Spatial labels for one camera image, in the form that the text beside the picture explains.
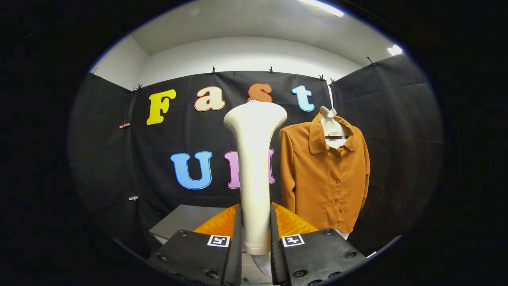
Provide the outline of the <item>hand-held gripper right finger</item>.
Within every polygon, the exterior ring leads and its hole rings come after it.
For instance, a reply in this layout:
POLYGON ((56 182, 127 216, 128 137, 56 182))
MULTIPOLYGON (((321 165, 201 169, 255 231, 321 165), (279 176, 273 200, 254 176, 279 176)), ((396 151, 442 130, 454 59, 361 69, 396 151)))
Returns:
POLYGON ((271 273, 276 286, 325 286, 366 257, 334 228, 317 230, 286 208, 270 208, 271 273))

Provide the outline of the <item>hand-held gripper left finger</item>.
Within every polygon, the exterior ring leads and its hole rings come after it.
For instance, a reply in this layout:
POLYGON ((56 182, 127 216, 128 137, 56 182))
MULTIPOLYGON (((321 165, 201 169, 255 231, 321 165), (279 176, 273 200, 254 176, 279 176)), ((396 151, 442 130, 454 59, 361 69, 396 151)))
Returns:
POLYGON ((150 231, 163 238, 148 258, 181 286, 239 286, 242 209, 181 205, 150 231))

